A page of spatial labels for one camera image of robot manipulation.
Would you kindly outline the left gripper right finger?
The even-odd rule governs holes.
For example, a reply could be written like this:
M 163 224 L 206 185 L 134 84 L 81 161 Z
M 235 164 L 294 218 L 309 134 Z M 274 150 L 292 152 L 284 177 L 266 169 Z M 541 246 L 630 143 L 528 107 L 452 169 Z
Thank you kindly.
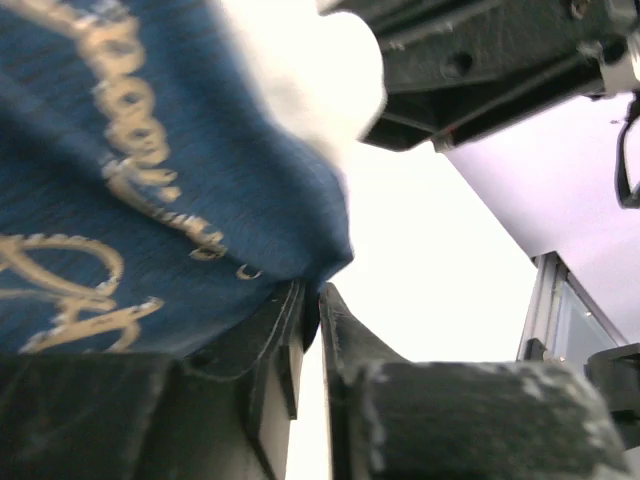
M 334 479 L 415 477 L 415 365 L 349 310 L 319 299 Z

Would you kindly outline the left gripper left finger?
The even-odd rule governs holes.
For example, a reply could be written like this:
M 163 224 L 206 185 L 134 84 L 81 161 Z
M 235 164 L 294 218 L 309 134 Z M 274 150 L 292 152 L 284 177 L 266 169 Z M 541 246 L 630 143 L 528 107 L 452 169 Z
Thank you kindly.
M 188 357 L 209 378 L 235 384 L 241 436 L 267 479 L 286 476 L 306 351 L 306 300 L 303 283 L 283 284 L 247 320 Z

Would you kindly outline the white pillow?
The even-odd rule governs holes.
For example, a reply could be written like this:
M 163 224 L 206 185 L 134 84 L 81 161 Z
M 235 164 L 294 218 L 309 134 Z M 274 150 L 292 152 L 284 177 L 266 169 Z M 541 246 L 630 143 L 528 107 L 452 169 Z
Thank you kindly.
M 353 13 L 319 1 L 213 1 L 225 37 L 268 118 L 335 167 L 386 101 L 382 56 Z

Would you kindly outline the dark blue embroidered pillowcase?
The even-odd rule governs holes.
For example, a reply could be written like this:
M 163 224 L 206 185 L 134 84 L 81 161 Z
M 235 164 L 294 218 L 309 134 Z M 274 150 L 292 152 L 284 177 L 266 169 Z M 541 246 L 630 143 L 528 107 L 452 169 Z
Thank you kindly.
M 353 258 L 201 1 L 1 5 L 1 348 L 187 355 Z

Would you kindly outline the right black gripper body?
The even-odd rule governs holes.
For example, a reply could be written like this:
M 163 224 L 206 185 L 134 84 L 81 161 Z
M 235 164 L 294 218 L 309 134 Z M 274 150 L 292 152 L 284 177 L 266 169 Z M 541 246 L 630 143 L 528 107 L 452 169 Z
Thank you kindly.
M 445 148 L 576 96 L 601 97 L 601 72 L 639 30 L 635 1 L 331 1 L 370 27 L 387 102 L 368 144 Z

